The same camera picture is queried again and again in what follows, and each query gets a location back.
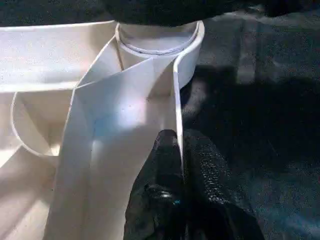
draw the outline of circular rim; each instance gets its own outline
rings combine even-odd
[[[191,37],[183,42],[182,44],[175,46],[175,47],[171,47],[171,48],[167,48],[164,50],[149,50],[149,49],[143,49],[141,47],[137,47],[134,46],[133,44],[130,43],[130,41],[123,36],[123,34],[121,34],[121,24],[118,23],[116,28],[115,28],[115,36],[116,39],[119,43],[121,43],[122,45],[124,45],[125,47],[127,47],[128,49],[140,53],[140,54],[146,54],[146,55],[156,55],[156,56],[163,56],[163,55],[172,55],[172,54],[177,54],[180,53],[181,51],[183,51],[185,48],[187,48],[196,38],[197,34],[198,34],[198,30],[199,30],[199,21],[196,22],[195,24],[195,28],[194,31],[191,35]]]

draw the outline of dark background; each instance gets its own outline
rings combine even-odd
[[[74,24],[112,20],[101,0],[1,0],[0,26]]]

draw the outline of black glove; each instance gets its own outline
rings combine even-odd
[[[185,184],[176,134],[161,131],[132,187],[125,240],[263,239],[225,159],[198,131],[184,132],[184,174]]]
[[[177,135],[161,131],[134,181],[124,240],[178,240],[185,234],[184,186]]]

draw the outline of white plastic part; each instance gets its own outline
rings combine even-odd
[[[129,49],[148,55],[172,55],[181,52],[195,39],[198,22],[176,27],[143,26],[121,23],[120,41]]]
[[[0,27],[0,92],[73,89],[115,27],[114,21]]]
[[[72,90],[17,92],[11,106],[16,137],[31,153],[58,156]]]
[[[130,191],[158,132],[175,130],[182,152],[179,82],[190,80],[203,34],[201,22],[176,61],[149,57],[113,75],[124,61],[109,60],[114,39],[99,54],[91,69],[105,67],[72,94],[44,240],[123,239]]]
[[[13,93],[0,93],[0,239],[42,240],[55,168],[21,147],[10,123]]]
[[[124,43],[122,36],[122,29],[124,27],[122,24],[118,24],[115,29],[115,36],[118,42],[119,54],[121,57],[123,68],[129,68],[149,58],[161,58],[163,61],[161,61],[161,63],[159,63],[160,65],[158,66],[159,71],[161,71],[163,74],[163,76],[161,76],[161,81],[166,81],[168,79],[168,75],[172,74],[171,69],[169,70],[169,68],[166,68],[168,66],[168,63],[172,63],[177,56],[184,52],[184,49],[186,49],[187,47],[190,48],[191,45],[194,45],[194,42],[198,43],[200,46],[204,38],[205,27],[202,21],[190,23],[184,26],[178,28],[174,27],[173,30],[167,34],[168,37],[164,38],[161,38],[161,36],[165,35],[163,29],[166,28],[164,27],[152,26],[150,27],[151,33],[148,34],[143,31],[146,26],[142,26],[141,28],[139,28],[139,26],[135,26],[134,28],[138,29],[138,33],[134,37],[125,38],[126,43]],[[159,33],[159,35],[157,35],[155,32],[157,32],[159,28],[162,31]],[[147,47],[145,48],[145,50],[141,50],[142,46],[140,42],[146,43]],[[161,53],[154,52],[156,46],[159,46]],[[192,75],[195,71],[199,52],[200,47],[194,49],[192,54],[193,60],[189,62],[190,64],[185,69],[182,69],[181,72],[184,73],[185,71],[187,71],[191,74],[185,74],[184,77],[179,78],[180,89],[183,88],[191,80]]]
[[[126,52],[114,29],[0,28],[0,239],[122,239],[158,132],[175,130],[182,154],[179,82],[192,77],[203,23],[181,52],[158,56]]]

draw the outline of black fabric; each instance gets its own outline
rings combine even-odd
[[[270,16],[300,11],[299,0],[3,0],[0,26],[108,21],[177,26],[264,4]]]
[[[264,239],[241,187],[209,138],[185,131],[184,149],[183,182],[176,135],[159,133],[130,193],[124,239]]]
[[[189,199],[189,230],[197,239],[264,239],[241,186],[210,139],[195,130],[184,131],[184,169]]]
[[[318,82],[239,85],[232,68],[198,66],[181,104],[184,128],[225,156],[266,239],[320,239]]]

